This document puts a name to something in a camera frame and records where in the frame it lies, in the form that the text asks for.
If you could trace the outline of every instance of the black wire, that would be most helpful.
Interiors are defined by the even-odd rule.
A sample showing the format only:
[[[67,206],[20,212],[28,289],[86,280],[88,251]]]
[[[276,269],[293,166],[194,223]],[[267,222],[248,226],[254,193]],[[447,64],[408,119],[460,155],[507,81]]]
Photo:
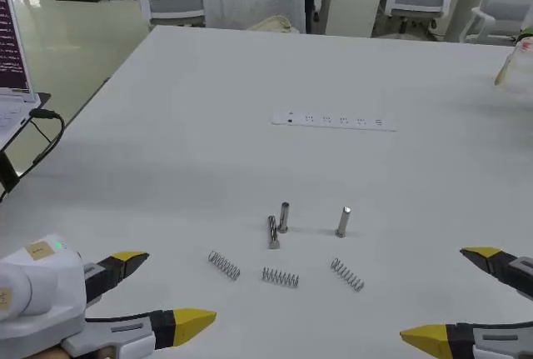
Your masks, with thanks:
[[[42,130],[39,128],[39,126],[38,126],[33,120],[30,120],[30,123],[35,127],[35,129],[36,129],[39,133],[41,133],[41,135],[42,135],[43,137],[45,137],[45,138],[47,139],[48,143],[52,143],[52,140],[51,140],[50,138],[48,138],[48,136],[47,136],[44,132],[42,132]]]
[[[48,137],[41,131],[41,129],[37,126],[36,123],[33,122],[33,119],[57,119],[61,123],[61,130],[56,135],[55,138],[53,138],[51,141],[48,139]],[[18,178],[18,180],[22,180],[29,172],[31,172],[39,163],[41,163],[45,157],[48,156],[48,154],[54,150],[54,148],[58,145],[58,143],[61,141],[61,138],[63,137],[63,133],[65,132],[66,124],[63,118],[60,114],[55,113],[54,111],[48,111],[47,109],[32,109],[30,111],[30,122],[35,126],[35,128],[48,140],[50,143],[48,146],[39,153],[35,159],[33,159],[32,165]],[[3,201],[3,199],[6,197],[7,191],[4,190],[2,195],[0,195],[0,202]]]
[[[41,163],[45,157],[47,157],[51,151],[54,150],[54,148],[58,145],[58,143],[61,141],[61,138],[63,137],[63,133],[65,132],[65,121],[59,115],[58,113],[53,113],[53,117],[41,117],[41,118],[52,118],[57,119],[61,123],[61,130],[59,131],[58,135],[52,140],[52,142],[46,147],[40,154],[38,154],[35,159],[33,159],[32,165],[19,177],[19,180],[22,180],[29,172],[31,172],[39,163]]]

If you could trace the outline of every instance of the power outlet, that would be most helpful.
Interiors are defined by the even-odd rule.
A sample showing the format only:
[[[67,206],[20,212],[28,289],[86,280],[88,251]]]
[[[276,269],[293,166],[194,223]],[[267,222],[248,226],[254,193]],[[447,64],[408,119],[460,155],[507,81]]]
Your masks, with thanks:
[[[276,112],[272,123],[286,126],[344,128],[348,130],[368,130],[374,132],[395,132],[396,128],[382,118],[346,117],[320,115],[309,112]]]

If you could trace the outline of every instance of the metal spring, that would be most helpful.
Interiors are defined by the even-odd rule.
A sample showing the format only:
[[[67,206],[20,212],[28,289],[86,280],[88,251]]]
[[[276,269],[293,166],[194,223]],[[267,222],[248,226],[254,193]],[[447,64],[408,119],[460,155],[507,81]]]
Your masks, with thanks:
[[[226,273],[226,275],[233,281],[235,281],[241,275],[241,269],[228,261],[218,252],[212,251],[207,259],[221,271]]]
[[[263,267],[262,280],[264,282],[273,282],[285,287],[297,288],[300,276],[291,273],[285,273],[268,267]]]
[[[344,266],[344,263],[342,263],[339,258],[335,258],[335,260],[331,263],[331,269],[341,276],[342,279],[345,280],[355,292],[359,292],[365,286],[365,283],[353,272],[350,272],[350,270]]]

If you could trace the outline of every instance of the tiled floor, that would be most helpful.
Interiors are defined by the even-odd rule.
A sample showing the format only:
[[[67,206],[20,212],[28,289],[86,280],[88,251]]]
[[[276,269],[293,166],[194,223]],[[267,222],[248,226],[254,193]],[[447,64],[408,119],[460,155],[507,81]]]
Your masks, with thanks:
[[[46,108],[66,121],[147,35],[135,1],[13,1],[32,84],[36,91],[52,94]],[[39,126],[49,136],[58,130],[51,121]],[[7,153],[20,171],[45,146],[30,125]]]

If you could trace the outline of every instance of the white tabletop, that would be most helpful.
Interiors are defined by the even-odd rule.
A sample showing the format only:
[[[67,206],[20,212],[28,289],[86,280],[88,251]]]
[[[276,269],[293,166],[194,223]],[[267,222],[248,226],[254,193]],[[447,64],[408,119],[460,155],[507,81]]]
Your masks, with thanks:
[[[156,358],[422,359],[400,330],[528,321],[531,302],[459,253],[533,255],[532,103],[493,86],[509,52],[157,27],[2,204],[0,252],[50,232],[86,261],[150,252],[90,315],[218,312]],[[272,125],[282,109],[398,131]],[[267,216],[283,201],[289,232],[269,251]],[[236,282],[207,262],[213,249],[241,268]],[[334,257],[362,292],[331,272]],[[300,286],[261,282],[264,266]]]

